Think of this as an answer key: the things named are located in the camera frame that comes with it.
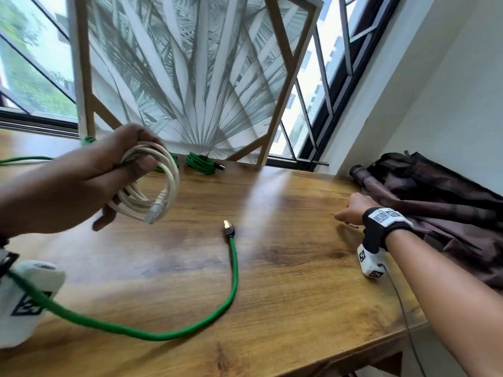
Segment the fingernail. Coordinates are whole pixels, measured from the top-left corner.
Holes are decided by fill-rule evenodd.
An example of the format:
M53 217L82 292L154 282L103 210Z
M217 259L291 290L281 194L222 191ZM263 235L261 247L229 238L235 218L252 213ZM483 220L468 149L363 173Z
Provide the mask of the fingernail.
M157 161L150 155L139 158L136 163L145 173L153 171L157 166Z

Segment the hand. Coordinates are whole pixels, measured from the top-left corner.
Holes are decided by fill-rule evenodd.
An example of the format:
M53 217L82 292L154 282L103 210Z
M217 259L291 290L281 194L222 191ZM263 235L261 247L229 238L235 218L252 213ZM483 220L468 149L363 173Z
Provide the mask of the hand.
M92 225L98 231L116 216L108 205L125 186L154 170L156 161L144 156L120 165L124 153L140 141L159 138L128 124L105 139L67 153L34 171L0 186L0 235L57 233L85 221L103 208Z
M335 213L333 217L338 221L343 221L348 224L363 225L363 214L369 208L381 208L381 205L375 202L370 196L364 196L361 193L353 193L349 197L347 207L343 211Z

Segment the thin gray cable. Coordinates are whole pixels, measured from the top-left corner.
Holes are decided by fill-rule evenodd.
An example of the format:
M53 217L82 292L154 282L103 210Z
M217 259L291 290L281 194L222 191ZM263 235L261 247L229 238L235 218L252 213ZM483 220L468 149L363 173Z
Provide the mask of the thin gray cable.
M406 323L407 336L409 337L409 341L411 342L412 352L414 353L415 360L417 361L417 363L419 365L419 369L421 369L421 374L423 375L423 377L427 377L426 373L424 372L424 369L423 369L423 364L421 364L421 361L419 361L418 353L415 350L414 341L412 340L411 330L410 330L408 323L407 323L406 309L403 307L403 303L402 303L402 299L400 298L400 294L398 293L398 290L396 289L395 283L393 283L393 279L391 278L391 275L389 274L388 270L386 269L386 266L383 265L382 263L378 263L377 265L382 266L384 268L384 271L386 271L386 275L387 275L391 285L393 286L393 289L395 290L396 297L398 298L398 302L400 303L400 308L402 309L403 321Z

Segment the wooden tabletop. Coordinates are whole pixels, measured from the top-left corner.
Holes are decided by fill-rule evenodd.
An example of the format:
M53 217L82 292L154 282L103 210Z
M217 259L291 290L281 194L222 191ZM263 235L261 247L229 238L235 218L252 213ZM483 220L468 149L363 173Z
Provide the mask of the wooden tabletop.
M77 140L0 131L0 158L56 156ZM404 337L387 279L366 278L356 248L362 234L336 222L357 187L301 171L230 163L205 176L182 166L178 200L155 225L117 217L94 233L91 220L60 234L14 238L24 259L62 267L56 300L101 320L154 332L183 328L207 316L231 285L223 220L236 227L239 288L229 311L200 333L166 343L110 335L46 313L35 334L0 351L3 377L270 377L307 371ZM0 180L33 166L0 167ZM156 195L159 176L141 179ZM425 323L391 258L412 326Z

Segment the dark brown fabric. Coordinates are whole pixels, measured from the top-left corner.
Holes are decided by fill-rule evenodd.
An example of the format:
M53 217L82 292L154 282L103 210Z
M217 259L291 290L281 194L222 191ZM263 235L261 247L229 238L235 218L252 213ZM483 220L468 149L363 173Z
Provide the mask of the dark brown fabric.
M407 216L427 243L503 290L503 197L419 153L387 153L351 176Z

